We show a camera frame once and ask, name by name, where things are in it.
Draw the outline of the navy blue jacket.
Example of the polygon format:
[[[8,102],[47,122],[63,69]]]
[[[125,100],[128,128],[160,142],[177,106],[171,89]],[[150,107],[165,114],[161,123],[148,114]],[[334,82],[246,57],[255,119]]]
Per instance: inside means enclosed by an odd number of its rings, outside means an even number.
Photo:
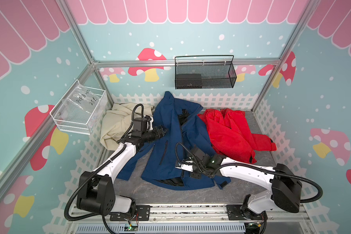
[[[146,143],[120,171],[117,178],[128,180],[137,161],[150,153],[141,178],[166,189],[187,191],[217,186],[223,189],[231,182],[228,177],[201,175],[193,178],[191,173],[176,168],[193,147],[209,156],[216,154],[212,147],[205,123],[198,117],[203,107],[195,102],[175,98],[167,91],[153,113],[154,126],[163,126],[167,133],[161,139]]]

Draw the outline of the red jacket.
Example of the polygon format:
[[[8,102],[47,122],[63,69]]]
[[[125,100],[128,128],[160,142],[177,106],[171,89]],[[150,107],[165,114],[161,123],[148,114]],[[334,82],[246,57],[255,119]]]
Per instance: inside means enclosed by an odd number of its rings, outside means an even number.
[[[235,161],[255,164],[256,151],[276,151],[266,135],[251,132],[244,111],[207,109],[198,117],[205,123],[212,147]]]

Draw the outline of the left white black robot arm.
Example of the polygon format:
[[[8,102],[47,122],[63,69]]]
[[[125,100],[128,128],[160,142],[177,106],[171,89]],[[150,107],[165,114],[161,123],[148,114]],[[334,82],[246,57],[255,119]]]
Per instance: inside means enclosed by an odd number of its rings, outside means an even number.
[[[120,138],[117,150],[100,167],[80,176],[79,186],[65,206],[65,219],[78,221],[97,215],[106,217],[111,213],[127,220],[137,216],[134,199],[117,196],[114,181],[146,143],[166,135],[166,128],[153,126],[152,123],[153,118],[144,114],[143,104],[137,104],[132,111],[131,124]]]

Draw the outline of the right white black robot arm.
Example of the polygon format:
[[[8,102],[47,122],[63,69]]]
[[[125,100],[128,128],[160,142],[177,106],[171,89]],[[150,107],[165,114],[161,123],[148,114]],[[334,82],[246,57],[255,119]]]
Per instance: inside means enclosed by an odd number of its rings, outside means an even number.
[[[182,149],[185,156],[178,157]],[[298,213],[302,203],[311,203],[323,196],[323,190],[316,182],[294,175],[284,164],[275,167],[257,166],[235,161],[224,155],[209,156],[198,147],[189,150],[182,143],[175,146],[176,168],[190,172],[192,177],[208,178],[217,176],[238,178],[265,190],[254,195],[246,195],[238,206],[229,205],[230,219],[266,220],[266,212],[274,208],[289,213]]]

